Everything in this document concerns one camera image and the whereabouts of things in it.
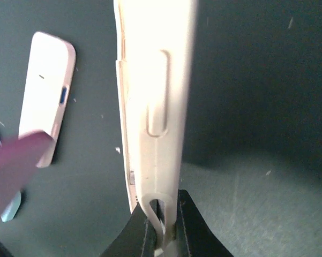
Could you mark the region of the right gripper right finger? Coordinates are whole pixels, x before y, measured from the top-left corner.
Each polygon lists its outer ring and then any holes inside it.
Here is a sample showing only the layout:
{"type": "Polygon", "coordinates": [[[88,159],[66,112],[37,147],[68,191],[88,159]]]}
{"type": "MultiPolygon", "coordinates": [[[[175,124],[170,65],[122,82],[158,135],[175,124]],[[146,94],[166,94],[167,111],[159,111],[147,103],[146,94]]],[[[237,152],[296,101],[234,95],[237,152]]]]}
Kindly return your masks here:
{"type": "Polygon", "coordinates": [[[233,257],[210,230],[188,191],[178,191],[177,256],[233,257]]]}

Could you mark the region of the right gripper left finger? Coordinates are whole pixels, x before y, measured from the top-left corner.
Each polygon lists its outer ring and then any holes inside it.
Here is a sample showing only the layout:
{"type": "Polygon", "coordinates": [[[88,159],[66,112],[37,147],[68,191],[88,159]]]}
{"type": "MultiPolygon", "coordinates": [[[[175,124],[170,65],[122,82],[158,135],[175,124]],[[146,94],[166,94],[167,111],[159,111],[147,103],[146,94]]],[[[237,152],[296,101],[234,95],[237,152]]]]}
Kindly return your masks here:
{"type": "Polygon", "coordinates": [[[155,230],[140,205],[137,205],[124,229],[100,256],[153,257],[154,252],[155,230]]]}

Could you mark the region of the purple phone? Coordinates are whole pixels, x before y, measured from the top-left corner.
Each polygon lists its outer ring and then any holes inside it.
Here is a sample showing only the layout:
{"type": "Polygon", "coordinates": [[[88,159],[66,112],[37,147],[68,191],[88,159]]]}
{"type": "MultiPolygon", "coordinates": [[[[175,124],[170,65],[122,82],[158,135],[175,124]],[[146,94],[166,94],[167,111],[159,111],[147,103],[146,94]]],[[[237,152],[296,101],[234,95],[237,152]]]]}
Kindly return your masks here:
{"type": "Polygon", "coordinates": [[[0,216],[31,179],[41,156],[53,143],[46,132],[37,131],[0,146],[0,216]]]}

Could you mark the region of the pink phone case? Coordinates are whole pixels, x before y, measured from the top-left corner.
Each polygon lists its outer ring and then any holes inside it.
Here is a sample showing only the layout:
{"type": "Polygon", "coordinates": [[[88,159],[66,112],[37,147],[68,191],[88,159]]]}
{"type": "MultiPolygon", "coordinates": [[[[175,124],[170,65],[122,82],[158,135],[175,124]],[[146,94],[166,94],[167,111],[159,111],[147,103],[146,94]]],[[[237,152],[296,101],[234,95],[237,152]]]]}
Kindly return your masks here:
{"type": "Polygon", "coordinates": [[[71,43],[44,32],[32,37],[19,136],[43,130],[53,139],[38,168],[50,166],[69,97],[76,51],[71,43]]]}

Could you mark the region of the beige phone case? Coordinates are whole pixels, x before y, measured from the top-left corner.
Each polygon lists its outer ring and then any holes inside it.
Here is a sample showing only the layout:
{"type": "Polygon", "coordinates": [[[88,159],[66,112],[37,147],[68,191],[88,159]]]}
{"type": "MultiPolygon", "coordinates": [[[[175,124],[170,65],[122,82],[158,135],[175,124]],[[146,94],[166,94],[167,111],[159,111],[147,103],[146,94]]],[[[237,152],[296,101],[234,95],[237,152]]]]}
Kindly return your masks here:
{"type": "Polygon", "coordinates": [[[129,206],[152,232],[144,256],[174,256],[197,1],[114,1],[116,77],[129,206]]]}

